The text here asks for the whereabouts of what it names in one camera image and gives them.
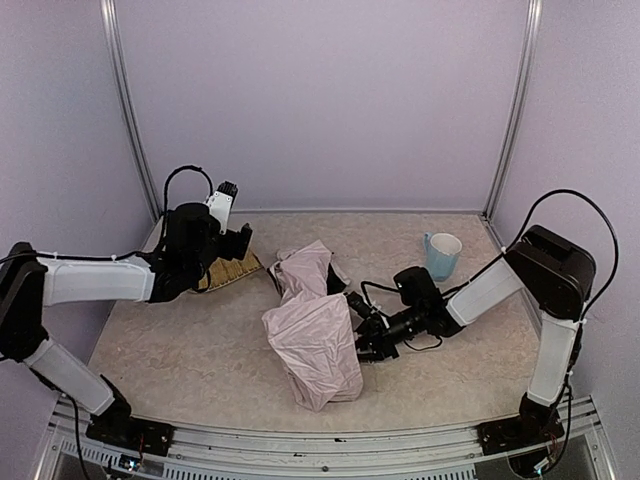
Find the pink folding umbrella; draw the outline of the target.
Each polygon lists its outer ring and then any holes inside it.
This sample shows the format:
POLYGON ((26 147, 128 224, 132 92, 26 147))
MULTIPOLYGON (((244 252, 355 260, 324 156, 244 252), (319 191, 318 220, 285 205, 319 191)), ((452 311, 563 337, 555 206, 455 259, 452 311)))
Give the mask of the pink folding umbrella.
POLYGON ((279 357, 300 406, 356 400, 363 388, 350 309, 328 289, 332 252, 320 240, 284 249, 267 269, 280 304, 262 315, 267 341, 279 357))

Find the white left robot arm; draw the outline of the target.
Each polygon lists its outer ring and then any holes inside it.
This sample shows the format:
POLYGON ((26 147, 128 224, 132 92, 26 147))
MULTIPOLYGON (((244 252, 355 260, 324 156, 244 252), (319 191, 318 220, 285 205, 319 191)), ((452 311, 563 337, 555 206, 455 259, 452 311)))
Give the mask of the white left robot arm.
POLYGON ((1 261, 2 357, 25 364, 94 417, 128 417, 119 391, 50 337, 43 311, 93 301, 168 303, 198 289, 216 260, 246 256, 252 229, 229 229, 229 213, 229 206, 183 204, 167 214, 151 252, 89 258, 16 243, 1 261))

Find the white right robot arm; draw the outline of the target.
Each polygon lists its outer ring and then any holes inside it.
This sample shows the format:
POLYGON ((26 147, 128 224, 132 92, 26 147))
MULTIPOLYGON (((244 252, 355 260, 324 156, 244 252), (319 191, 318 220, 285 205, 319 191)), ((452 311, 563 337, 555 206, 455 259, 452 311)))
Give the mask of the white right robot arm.
POLYGON ((535 225, 466 284, 445 295, 427 269, 410 267, 395 278, 394 292, 404 310, 393 315, 368 304, 362 294, 347 294, 360 317, 356 350, 360 360, 396 358, 400 343, 426 333, 453 337, 498 305, 519 296, 539 320, 539 348, 521 411, 552 409, 562 396, 576 358, 583 315, 596 274, 594 257, 581 246, 535 225))

